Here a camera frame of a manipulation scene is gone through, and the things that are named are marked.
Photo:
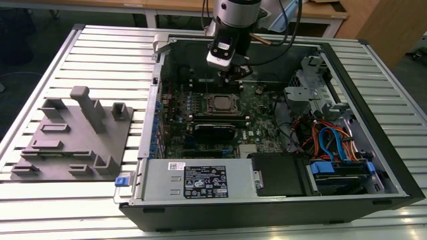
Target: blue latch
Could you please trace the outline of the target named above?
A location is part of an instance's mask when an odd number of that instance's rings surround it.
[[[130,186],[130,177],[129,176],[118,176],[115,178],[114,185],[116,187],[129,187]]]
[[[330,161],[317,161],[310,165],[313,174],[333,174],[335,173],[333,163]]]
[[[374,163],[370,161],[367,162],[367,170],[371,174],[375,173],[375,166]]]

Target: floor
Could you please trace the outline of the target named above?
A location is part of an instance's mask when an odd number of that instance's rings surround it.
[[[34,59],[20,66],[10,66],[0,61],[0,83],[6,87],[0,92],[0,140],[40,80],[39,75],[32,73],[43,74],[46,72],[72,26],[76,23],[123,27],[145,25],[145,16],[142,15],[79,11],[60,11],[59,15],[60,18],[54,20],[48,10],[32,10],[31,19],[36,33],[27,37],[27,43],[34,53]],[[170,29],[199,30],[202,23],[199,17],[174,16],[167,19],[166,16],[161,16],[159,26]],[[3,76],[14,72],[26,73]],[[413,61],[411,56],[405,56],[393,72],[422,109],[427,112],[427,66]]]

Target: slatted metal surface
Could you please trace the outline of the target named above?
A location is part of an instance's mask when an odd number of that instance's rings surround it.
[[[201,35],[199,31],[86,26],[68,38],[58,63],[46,73],[46,86],[30,112],[12,126],[15,135],[0,160],[0,236],[2,239],[427,239],[427,200],[377,212],[351,223],[258,227],[213,231],[155,233],[141,231],[119,211],[116,203],[131,197],[131,188],[112,182],[11,183],[11,169],[20,160],[44,115],[38,108],[43,98],[67,98],[75,85],[91,88],[90,96],[103,106],[120,101],[135,108],[125,151],[122,174],[137,170],[138,147],[145,127],[153,61],[153,41],[158,32]],[[427,194],[427,124],[406,98],[405,90],[379,67],[378,60],[355,40],[302,37],[306,42],[329,42],[339,56],[398,153]],[[342,101],[345,96],[335,81]],[[67,98],[67,105],[78,103]]]

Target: power supply label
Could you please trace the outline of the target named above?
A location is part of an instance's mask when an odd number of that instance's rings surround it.
[[[226,166],[186,166],[183,192],[187,199],[229,198]]]

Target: green circuit board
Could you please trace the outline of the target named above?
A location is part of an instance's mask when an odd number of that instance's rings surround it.
[[[193,93],[183,88],[175,91],[175,104],[170,106],[170,109],[174,109],[174,117],[170,114],[170,119],[166,121],[171,129],[170,141],[166,143],[166,157],[169,159],[189,158],[185,154],[187,152],[189,154],[190,152],[217,152],[217,154],[222,152],[221,157],[223,158],[239,158],[239,145],[247,144],[257,145],[258,152],[277,153],[283,151],[271,115],[275,100],[271,98],[270,92],[257,94],[259,86],[257,83],[243,83],[241,93],[217,94],[221,98],[227,97],[235,100],[233,103],[234,111],[225,112],[225,115],[250,117],[247,120],[250,124],[237,128],[234,139],[219,144],[197,143],[189,145],[193,140],[190,134],[193,123],[187,120],[190,115],[210,116],[210,113],[218,114],[218,112],[222,114],[221,110],[217,112],[213,110],[218,106],[210,104],[214,94]]]

